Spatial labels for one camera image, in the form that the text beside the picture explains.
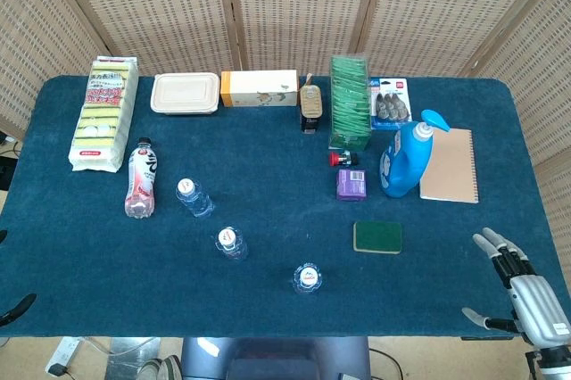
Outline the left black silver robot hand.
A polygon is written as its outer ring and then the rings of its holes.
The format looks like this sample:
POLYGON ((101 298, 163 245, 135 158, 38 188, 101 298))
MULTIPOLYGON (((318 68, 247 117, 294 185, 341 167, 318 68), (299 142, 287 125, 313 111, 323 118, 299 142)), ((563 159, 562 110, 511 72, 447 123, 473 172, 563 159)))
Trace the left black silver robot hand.
MULTIPOLYGON (((14 280, 16 277, 20 277, 28 271, 29 265, 24 263, 15 271, 10 270, 8 273, 2 272, 1 281, 7 284, 9 280, 14 280)), ((1 326, 7 326, 23 316, 29 310, 36 299, 37 294, 35 292, 27 293, 13 308, 10 308, 5 313, 1 314, 1 326)))

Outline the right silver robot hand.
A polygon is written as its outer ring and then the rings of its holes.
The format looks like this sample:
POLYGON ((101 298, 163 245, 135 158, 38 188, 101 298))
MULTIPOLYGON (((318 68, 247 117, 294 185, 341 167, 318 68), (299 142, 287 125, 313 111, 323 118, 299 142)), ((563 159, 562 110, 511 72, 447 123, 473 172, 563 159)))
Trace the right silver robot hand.
POLYGON ((464 307, 462 313, 486 330, 520 334, 537 350, 570 344, 570 323, 559 299, 527 255, 509 239, 485 227, 472 236, 492 262, 513 307, 512 319, 491 318, 464 307))

